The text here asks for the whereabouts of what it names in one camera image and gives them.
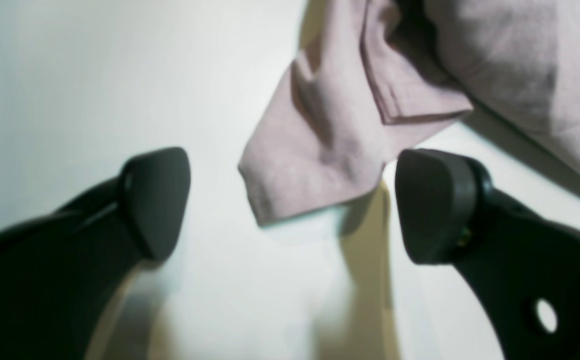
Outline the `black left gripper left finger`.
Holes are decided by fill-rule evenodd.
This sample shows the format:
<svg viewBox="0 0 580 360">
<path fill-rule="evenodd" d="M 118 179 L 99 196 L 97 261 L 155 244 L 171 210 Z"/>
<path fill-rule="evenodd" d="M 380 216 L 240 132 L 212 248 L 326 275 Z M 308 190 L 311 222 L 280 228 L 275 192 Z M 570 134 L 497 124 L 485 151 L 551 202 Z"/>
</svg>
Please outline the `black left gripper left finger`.
<svg viewBox="0 0 580 360">
<path fill-rule="evenodd" d="M 191 187 L 185 150 L 130 158 L 54 212 L 0 231 L 0 360 L 82 360 L 141 262 L 176 248 Z"/>
</svg>

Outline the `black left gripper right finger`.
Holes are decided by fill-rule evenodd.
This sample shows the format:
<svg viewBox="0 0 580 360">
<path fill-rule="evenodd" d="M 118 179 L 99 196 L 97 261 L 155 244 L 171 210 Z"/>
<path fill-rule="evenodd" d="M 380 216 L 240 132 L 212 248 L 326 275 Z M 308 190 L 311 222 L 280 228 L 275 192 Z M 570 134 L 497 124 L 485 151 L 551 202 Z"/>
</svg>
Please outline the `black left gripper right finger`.
<svg viewBox="0 0 580 360">
<path fill-rule="evenodd" d="M 452 265 L 479 299 L 507 360 L 580 360 L 580 231 L 495 189 L 474 158 L 402 151 L 395 172 L 404 247 Z"/>
</svg>

